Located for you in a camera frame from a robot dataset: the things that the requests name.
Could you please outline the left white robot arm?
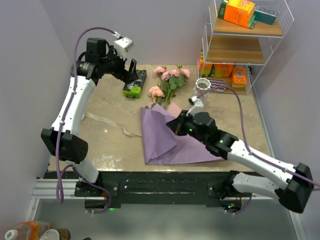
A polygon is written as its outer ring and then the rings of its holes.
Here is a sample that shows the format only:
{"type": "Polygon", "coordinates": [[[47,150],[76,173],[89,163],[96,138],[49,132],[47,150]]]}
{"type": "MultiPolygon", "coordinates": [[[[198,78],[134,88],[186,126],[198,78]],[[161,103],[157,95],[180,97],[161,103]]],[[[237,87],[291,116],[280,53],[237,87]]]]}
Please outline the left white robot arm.
{"type": "Polygon", "coordinates": [[[86,50],[75,55],[61,110],[51,127],[41,131],[41,139],[55,157],[58,178],[56,197],[59,202],[64,199],[62,170],[59,168],[61,161],[88,181],[85,189],[92,196],[99,196],[104,190],[104,184],[98,180],[99,171],[88,160],[89,145],[79,137],[79,129],[88,100],[105,74],[126,85],[138,79],[135,59],[131,60],[129,69],[125,67],[127,52],[132,46],[133,41],[128,37],[120,37],[113,44],[103,38],[88,38],[86,50]]]}

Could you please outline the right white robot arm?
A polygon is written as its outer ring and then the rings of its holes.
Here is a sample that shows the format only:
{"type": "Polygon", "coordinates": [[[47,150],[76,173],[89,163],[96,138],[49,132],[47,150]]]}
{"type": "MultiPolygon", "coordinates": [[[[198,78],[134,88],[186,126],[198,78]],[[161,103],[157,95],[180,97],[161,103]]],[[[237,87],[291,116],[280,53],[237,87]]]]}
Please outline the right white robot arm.
{"type": "Polygon", "coordinates": [[[249,147],[236,136],[218,129],[207,112],[191,115],[183,110],[166,126],[177,136],[193,137],[212,155],[244,165],[259,174],[250,176],[232,171],[215,188],[221,198],[226,195],[233,197],[237,193],[258,194],[278,200],[292,212],[304,212],[315,187],[307,165],[282,162],[249,147]]]}

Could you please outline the purple wrapping paper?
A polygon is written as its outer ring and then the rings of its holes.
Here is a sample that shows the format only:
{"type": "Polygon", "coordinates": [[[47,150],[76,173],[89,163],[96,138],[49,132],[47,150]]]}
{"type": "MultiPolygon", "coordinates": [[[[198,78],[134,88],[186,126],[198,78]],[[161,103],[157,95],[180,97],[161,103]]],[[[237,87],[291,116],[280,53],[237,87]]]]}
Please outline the purple wrapping paper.
{"type": "Polygon", "coordinates": [[[176,136],[166,123],[175,117],[149,108],[140,109],[144,162],[147,165],[182,165],[222,161],[196,139],[176,136]]]}

